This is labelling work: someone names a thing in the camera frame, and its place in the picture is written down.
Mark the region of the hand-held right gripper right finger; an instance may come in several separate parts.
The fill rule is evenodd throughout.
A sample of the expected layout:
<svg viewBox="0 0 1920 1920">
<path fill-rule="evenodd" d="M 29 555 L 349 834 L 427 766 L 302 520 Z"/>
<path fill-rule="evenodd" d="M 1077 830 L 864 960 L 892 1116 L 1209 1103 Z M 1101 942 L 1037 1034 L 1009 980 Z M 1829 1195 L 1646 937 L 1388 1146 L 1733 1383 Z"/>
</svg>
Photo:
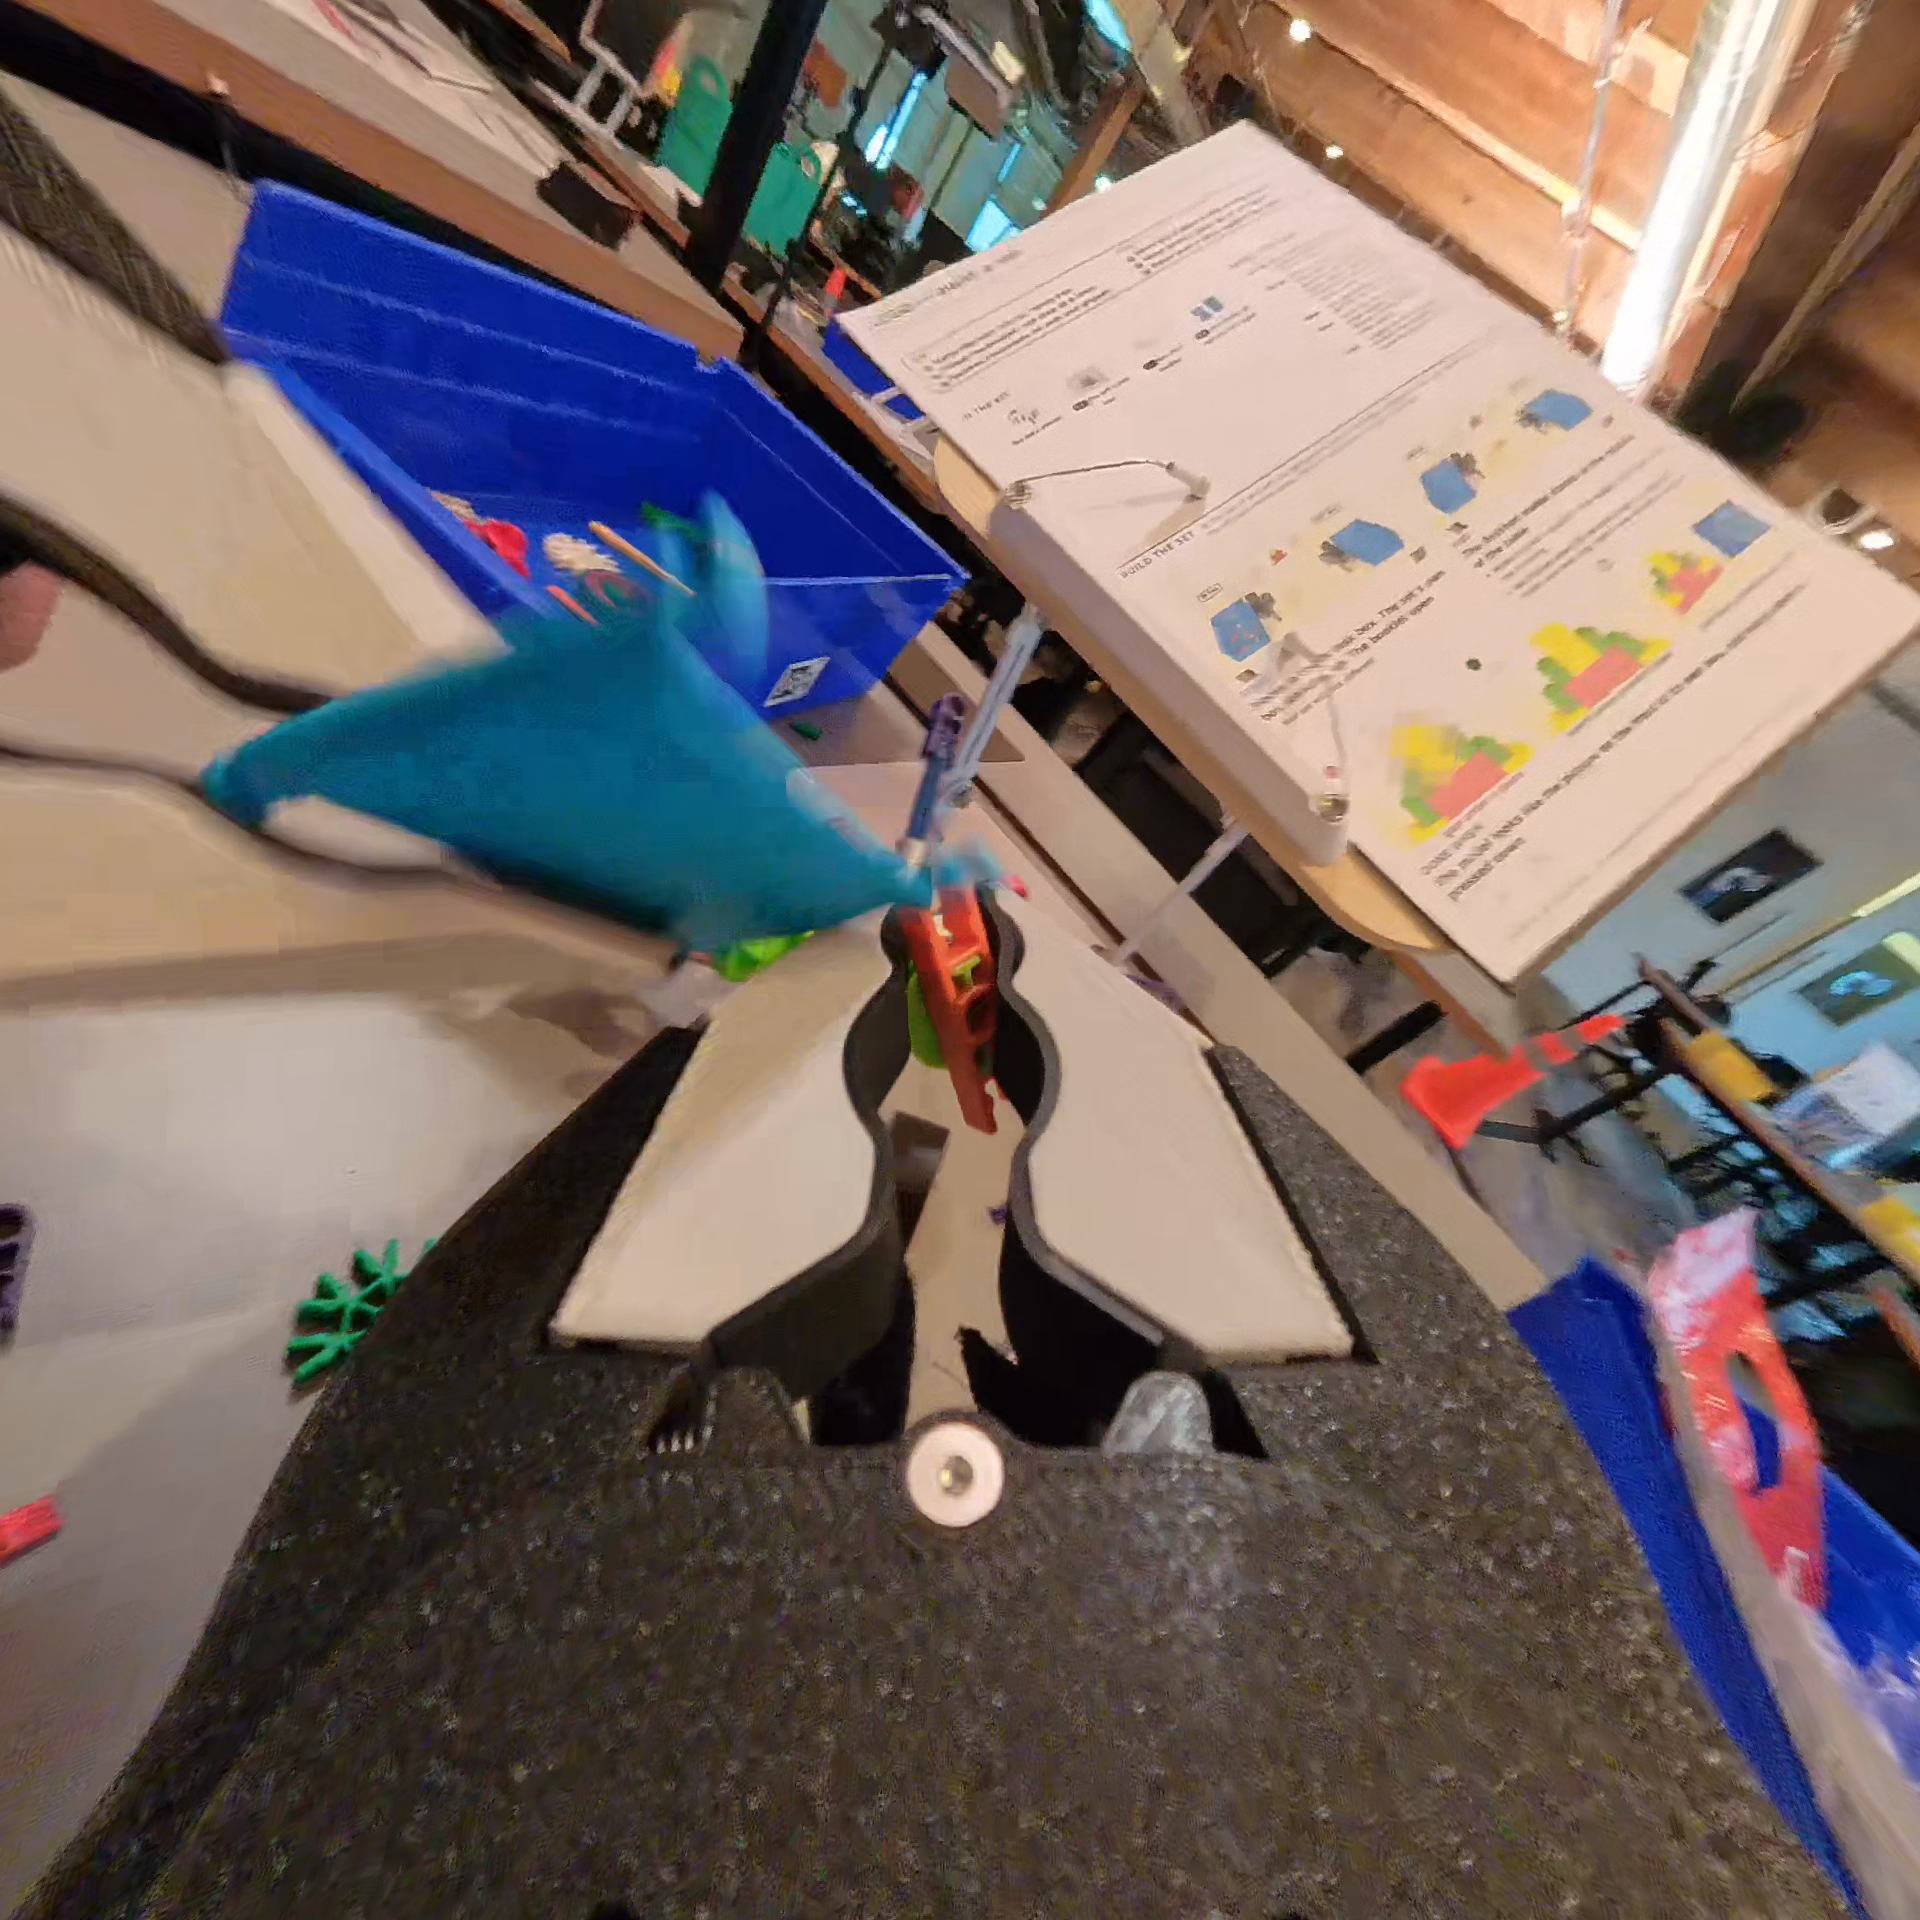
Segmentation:
<svg viewBox="0 0 1920 1920">
<path fill-rule="evenodd" d="M 1211 1366 L 1344 1360 L 1352 1330 L 1211 1048 L 1031 904 L 992 905 L 1009 1225 L 1051 1280 Z"/>
</svg>

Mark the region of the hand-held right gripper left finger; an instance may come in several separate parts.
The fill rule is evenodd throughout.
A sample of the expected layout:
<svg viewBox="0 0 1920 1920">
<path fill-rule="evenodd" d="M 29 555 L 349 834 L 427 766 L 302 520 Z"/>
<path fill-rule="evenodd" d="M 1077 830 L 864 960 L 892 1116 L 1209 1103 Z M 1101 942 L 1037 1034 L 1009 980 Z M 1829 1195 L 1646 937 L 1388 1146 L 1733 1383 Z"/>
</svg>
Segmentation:
<svg viewBox="0 0 1920 1920">
<path fill-rule="evenodd" d="M 718 1002 L 550 1319 L 569 1346 L 864 1356 L 902 1252 L 880 1104 L 905 986 L 868 915 Z"/>
</svg>

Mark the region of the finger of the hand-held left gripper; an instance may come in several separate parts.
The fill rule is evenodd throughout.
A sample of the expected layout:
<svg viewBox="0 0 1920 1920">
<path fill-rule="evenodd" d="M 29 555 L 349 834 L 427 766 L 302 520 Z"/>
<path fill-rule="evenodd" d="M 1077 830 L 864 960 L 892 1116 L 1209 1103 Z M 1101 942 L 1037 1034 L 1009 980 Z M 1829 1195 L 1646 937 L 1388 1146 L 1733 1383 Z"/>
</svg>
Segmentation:
<svg viewBox="0 0 1920 1920">
<path fill-rule="evenodd" d="M 252 363 L 188 353 L 5 230 L 5 546 L 261 714 L 502 641 Z"/>
<path fill-rule="evenodd" d="M 254 833 L 195 779 L 5 743 L 5 992 L 465 992 L 648 983 L 656 936 L 464 871 Z"/>
</svg>

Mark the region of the blue parts bin with tag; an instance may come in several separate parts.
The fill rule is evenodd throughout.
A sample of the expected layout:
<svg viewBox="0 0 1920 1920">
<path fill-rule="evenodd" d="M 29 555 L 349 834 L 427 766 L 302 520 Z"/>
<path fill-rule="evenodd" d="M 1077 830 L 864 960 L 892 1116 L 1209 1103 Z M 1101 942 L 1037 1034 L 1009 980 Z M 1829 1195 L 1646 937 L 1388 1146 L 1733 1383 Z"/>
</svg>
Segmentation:
<svg viewBox="0 0 1920 1920">
<path fill-rule="evenodd" d="M 712 492 L 775 622 L 768 666 L 718 674 L 785 719 L 883 682 L 965 580 L 734 363 L 300 187 L 256 187 L 222 326 L 483 618 L 599 622 L 636 596 L 553 571 L 543 536 L 603 522 L 677 576 Z"/>
</svg>

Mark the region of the lime green toy spool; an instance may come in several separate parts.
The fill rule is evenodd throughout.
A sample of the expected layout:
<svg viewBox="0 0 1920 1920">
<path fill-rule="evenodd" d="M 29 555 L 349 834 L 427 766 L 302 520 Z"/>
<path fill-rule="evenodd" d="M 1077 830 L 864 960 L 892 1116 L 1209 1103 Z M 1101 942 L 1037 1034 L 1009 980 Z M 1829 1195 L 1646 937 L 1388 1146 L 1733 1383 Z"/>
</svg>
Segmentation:
<svg viewBox="0 0 1920 1920">
<path fill-rule="evenodd" d="M 799 936 L 772 936 L 748 940 L 739 945 L 729 945 L 724 948 L 715 948 L 705 956 L 710 969 L 727 980 L 729 986 L 741 986 L 757 975 L 772 967 L 779 959 L 796 951 L 805 942 L 812 940 L 812 931 Z M 945 1068 L 944 1046 L 942 1039 L 931 1020 L 931 1012 L 924 1002 L 921 978 L 910 967 L 907 969 L 907 988 L 905 988 L 905 1022 L 907 1022 L 907 1046 L 912 1056 L 933 1071 Z"/>
</svg>

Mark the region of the green fan toy connector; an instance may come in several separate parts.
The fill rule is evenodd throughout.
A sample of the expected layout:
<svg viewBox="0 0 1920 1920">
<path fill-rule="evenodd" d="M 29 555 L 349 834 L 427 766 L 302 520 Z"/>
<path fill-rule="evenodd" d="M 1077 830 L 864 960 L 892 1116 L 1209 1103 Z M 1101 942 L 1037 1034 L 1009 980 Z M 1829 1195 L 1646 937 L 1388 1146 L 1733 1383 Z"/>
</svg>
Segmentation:
<svg viewBox="0 0 1920 1920">
<path fill-rule="evenodd" d="M 292 1312 L 280 1366 L 295 1395 L 317 1387 L 347 1366 L 400 1288 L 437 1249 L 437 1236 L 407 1250 L 400 1240 L 380 1249 L 359 1247 L 341 1271 L 320 1274 Z"/>
</svg>

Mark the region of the neighbouring grey table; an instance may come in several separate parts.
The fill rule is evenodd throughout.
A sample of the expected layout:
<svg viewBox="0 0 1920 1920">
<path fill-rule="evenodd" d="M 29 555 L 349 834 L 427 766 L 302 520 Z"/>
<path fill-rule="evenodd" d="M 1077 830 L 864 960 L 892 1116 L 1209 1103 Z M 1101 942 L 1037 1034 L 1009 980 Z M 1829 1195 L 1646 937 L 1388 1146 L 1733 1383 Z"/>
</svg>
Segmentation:
<svg viewBox="0 0 1920 1920">
<path fill-rule="evenodd" d="M 603 244 L 542 202 L 572 155 L 422 6 L 438 75 L 353 50 L 316 6 L 5 6 L 5 66 L 244 176 L 302 180 L 734 361 L 742 327 L 636 224 Z"/>
</svg>

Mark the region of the yellow toy rod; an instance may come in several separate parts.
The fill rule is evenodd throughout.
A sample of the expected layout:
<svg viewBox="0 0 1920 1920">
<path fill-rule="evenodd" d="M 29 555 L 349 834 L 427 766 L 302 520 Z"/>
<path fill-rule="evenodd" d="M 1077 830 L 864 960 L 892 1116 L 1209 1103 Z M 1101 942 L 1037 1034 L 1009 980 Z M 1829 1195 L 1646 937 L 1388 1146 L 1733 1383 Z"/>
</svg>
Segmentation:
<svg viewBox="0 0 1920 1920">
<path fill-rule="evenodd" d="M 596 584 L 595 592 L 606 601 L 616 592 L 663 596 L 667 603 L 695 596 L 680 578 L 603 522 L 588 524 L 588 546 L 589 555 L 581 578 L 583 584 Z"/>
</svg>

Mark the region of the small black box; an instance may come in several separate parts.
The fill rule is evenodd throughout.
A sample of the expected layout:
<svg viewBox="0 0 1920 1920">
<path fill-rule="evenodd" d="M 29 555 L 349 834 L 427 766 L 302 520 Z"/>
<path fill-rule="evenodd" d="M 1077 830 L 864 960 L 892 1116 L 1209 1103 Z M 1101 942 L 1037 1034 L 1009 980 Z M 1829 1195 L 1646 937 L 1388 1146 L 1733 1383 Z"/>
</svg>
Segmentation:
<svg viewBox="0 0 1920 1920">
<path fill-rule="evenodd" d="M 616 183 L 567 155 L 534 183 L 534 193 L 569 230 L 608 252 L 627 244 L 640 217 Z"/>
</svg>

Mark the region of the blue bin with papers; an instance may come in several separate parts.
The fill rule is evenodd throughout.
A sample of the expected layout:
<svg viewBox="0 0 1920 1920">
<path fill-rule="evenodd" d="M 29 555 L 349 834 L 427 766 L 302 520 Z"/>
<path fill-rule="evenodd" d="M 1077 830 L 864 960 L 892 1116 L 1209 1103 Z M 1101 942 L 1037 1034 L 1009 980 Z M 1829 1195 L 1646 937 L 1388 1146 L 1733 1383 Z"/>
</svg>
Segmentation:
<svg viewBox="0 0 1920 1920">
<path fill-rule="evenodd" d="M 1606 1265 L 1583 1258 L 1507 1318 L 1595 1455 L 1693 1676 L 1736 1751 L 1852 1914 L 1865 1916 L 1832 1826 L 1816 1807 L 1804 1751 L 1695 1514 L 1638 1294 Z M 1859 1663 L 1885 1652 L 1913 1664 L 1916 1548 L 1832 1473 L 1823 1473 L 1821 1496 L 1831 1540 L 1829 1626 Z"/>
</svg>

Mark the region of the black pole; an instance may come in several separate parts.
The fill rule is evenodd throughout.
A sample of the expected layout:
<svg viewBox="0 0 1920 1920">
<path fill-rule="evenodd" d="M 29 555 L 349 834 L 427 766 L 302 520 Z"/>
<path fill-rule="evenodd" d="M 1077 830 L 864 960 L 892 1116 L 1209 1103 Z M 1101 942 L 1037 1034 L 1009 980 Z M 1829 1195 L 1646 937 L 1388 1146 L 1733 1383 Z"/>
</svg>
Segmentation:
<svg viewBox="0 0 1920 1920">
<path fill-rule="evenodd" d="M 709 294 L 718 291 L 729 271 L 828 7 L 828 3 L 771 3 L 758 20 L 748 68 L 736 88 L 684 248 L 687 275 Z"/>
</svg>

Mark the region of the instruction sheet board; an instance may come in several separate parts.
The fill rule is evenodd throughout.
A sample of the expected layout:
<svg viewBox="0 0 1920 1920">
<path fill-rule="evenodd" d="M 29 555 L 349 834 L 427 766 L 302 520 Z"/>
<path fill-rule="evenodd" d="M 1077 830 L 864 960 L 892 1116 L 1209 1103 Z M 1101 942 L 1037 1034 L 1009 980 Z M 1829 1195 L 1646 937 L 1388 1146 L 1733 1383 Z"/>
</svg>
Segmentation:
<svg viewBox="0 0 1920 1920">
<path fill-rule="evenodd" d="M 1884 568 L 1254 126 L 846 334 L 1247 802 L 1501 983 L 1916 636 Z"/>
</svg>

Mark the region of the dark wall picture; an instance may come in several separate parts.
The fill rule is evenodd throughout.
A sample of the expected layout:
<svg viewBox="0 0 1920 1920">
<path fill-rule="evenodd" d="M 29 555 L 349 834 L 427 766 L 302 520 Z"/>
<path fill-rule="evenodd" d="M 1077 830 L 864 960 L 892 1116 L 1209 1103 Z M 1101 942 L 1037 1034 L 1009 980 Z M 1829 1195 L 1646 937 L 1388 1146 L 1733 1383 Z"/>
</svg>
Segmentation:
<svg viewBox="0 0 1920 1920">
<path fill-rule="evenodd" d="M 1878 1018 L 1917 995 L 1917 937 L 1895 931 L 1798 986 L 1796 999 L 1831 1028 Z"/>
<path fill-rule="evenodd" d="M 1821 859 L 1788 830 L 1774 828 L 1680 887 L 1704 922 L 1723 926 L 1816 874 Z"/>
</svg>

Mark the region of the silver ventilation duct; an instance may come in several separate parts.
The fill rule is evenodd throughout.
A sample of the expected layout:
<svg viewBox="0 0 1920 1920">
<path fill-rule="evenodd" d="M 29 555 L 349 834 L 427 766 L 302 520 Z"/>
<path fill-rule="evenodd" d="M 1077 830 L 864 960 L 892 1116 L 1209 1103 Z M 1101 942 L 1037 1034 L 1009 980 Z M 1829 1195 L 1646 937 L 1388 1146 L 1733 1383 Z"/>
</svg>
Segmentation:
<svg viewBox="0 0 1920 1920">
<path fill-rule="evenodd" d="M 1805 3 L 1709 3 L 1670 120 L 1635 264 L 1600 350 L 1600 375 L 1649 402 L 1704 299 L 1752 142 L 1761 135 L 1798 42 Z"/>
</svg>

